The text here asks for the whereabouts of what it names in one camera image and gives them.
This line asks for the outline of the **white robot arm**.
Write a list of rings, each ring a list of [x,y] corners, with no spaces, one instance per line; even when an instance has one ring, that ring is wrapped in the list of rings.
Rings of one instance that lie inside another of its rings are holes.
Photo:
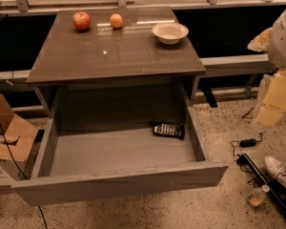
[[[248,49],[266,52],[277,68],[273,76],[264,75],[258,88],[252,128],[264,133],[271,129],[286,112],[286,10],[271,28],[253,39]]]

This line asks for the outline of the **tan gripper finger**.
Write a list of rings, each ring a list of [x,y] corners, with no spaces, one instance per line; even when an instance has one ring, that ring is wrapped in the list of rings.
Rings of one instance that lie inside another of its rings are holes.
[[[286,112],[286,69],[274,75],[265,74],[260,81],[251,127],[265,133]]]
[[[269,46],[269,37],[272,29],[268,28],[250,41],[247,48],[254,52],[266,52]]]

